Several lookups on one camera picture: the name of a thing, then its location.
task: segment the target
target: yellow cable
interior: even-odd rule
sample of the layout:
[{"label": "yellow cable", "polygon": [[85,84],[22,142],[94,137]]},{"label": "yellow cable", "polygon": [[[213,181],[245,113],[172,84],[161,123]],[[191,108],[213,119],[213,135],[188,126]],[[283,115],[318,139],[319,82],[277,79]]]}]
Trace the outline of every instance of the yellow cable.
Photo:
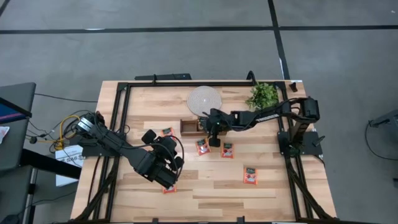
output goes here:
[{"label": "yellow cable", "polygon": [[[44,141],[44,140],[37,140],[37,142],[41,142],[41,143],[55,143],[54,149],[55,149],[55,150],[62,150],[63,147],[64,147],[64,143],[63,143],[63,139],[62,139],[62,130],[63,130],[62,126],[63,126],[63,123],[64,123],[67,119],[70,119],[70,118],[77,118],[77,120],[80,121],[80,117],[77,116],[77,115],[71,115],[71,116],[67,116],[66,118],[64,118],[64,119],[61,121],[61,123],[60,123],[60,139],[59,139],[59,140],[46,140],[46,141]],[[75,134],[76,134],[76,131],[72,132],[71,135],[69,135],[69,136],[66,137],[66,138],[72,138]]]},{"label": "yellow cable", "polygon": [[[77,118],[77,120],[80,121],[80,117],[77,116],[77,115],[67,116],[66,118],[64,118],[64,119],[61,121],[61,124],[60,124],[60,139],[57,141],[57,142],[58,142],[58,145],[55,145],[55,146],[54,146],[54,149],[55,149],[55,150],[62,150],[63,147],[64,147],[64,145],[63,145],[63,139],[62,139],[62,130],[63,130],[63,129],[62,129],[62,126],[63,126],[63,123],[64,123],[67,119],[70,119],[70,118]],[[75,134],[76,134],[76,132],[74,131],[74,132],[72,132],[71,135],[69,135],[67,138],[72,138]]]}]

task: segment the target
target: table leg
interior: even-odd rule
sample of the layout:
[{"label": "table leg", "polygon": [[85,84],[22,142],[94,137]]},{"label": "table leg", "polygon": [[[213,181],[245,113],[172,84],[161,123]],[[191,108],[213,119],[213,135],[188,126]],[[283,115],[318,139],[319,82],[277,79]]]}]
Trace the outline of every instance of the table leg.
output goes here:
[{"label": "table leg", "polygon": [[40,170],[53,172],[65,177],[71,177],[74,179],[80,178],[81,168],[61,162],[56,159],[52,159],[47,156],[43,156],[39,153],[23,149],[20,159],[20,165],[30,165]]}]

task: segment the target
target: snack packet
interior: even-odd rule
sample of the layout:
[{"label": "snack packet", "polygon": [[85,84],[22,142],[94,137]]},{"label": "snack packet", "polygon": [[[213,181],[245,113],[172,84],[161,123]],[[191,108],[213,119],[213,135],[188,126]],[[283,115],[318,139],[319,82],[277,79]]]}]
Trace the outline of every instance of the snack packet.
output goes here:
[{"label": "snack packet", "polygon": [[234,144],[232,143],[224,143],[221,148],[221,156],[223,158],[234,158]]},{"label": "snack packet", "polygon": [[196,142],[199,156],[211,152],[207,139],[202,139]]},{"label": "snack packet", "polygon": [[163,187],[163,194],[174,193],[174,192],[177,192],[177,187],[176,186],[171,186],[168,189]]},{"label": "snack packet", "polygon": [[255,168],[245,167],[243,170],[243,182],[245,184],[257,185],[257,170]]},{"label": "snack packet", "polygon": [[162,137],[164,136],[175,136],[174,135],[174,129],[173,128],[166,128],[162,130]]}]

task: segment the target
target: small wooden tray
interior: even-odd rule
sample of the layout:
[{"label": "small wooden tray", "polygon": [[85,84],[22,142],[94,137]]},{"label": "small wooden tray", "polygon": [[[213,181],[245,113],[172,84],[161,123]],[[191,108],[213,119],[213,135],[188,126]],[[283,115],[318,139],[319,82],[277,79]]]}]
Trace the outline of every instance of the small wooden tray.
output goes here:
[{"label": "small wooden tray", "polygon": [[[206,131],[201,127],[198,119],[189,121],[180,120],[180,131],[181,136],[207,137],[208,135],[208,133],[206,133]],[[223,131],[219,133],[219,135],[226,135],[226,132]]]}]

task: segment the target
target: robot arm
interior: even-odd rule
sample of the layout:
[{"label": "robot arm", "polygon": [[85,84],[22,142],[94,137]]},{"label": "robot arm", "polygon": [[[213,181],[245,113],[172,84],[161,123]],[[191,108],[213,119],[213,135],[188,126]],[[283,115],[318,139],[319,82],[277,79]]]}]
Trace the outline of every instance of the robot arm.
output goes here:
[{"label": "robot arm", "polygon": [[96,144],[106,150],[126,157],[134,170],[149,181],[156,181],[165,188],[173,186],[177,181],[178,170],[183,160],[176,157],[176,143],[171,138],[158,137],[149,130],[142,141],[154,150],[146,151],[126,142],[119,133],[110,131],[99,114],[88,113],[76,126],[77,133],[83,137],[79,145]]},{"label": "robot arm", "polygon": [[[292,105],[299,104],[300,113],[292,112]],[[302,141],[302,136],[308,125],[320,119],[318,101],[312,98],[292,98],[276,106],[259,111],[231,111],[226,114],[217,109],[211,109],[210,114],[202,122],[203,128],[211,136],[211,146],[220,146],[217,135],[221,131],[245,131],[255,127],[257,123],[265,122],[278,117],[291,118],[296,121],[291,131],[292,141]]]}]

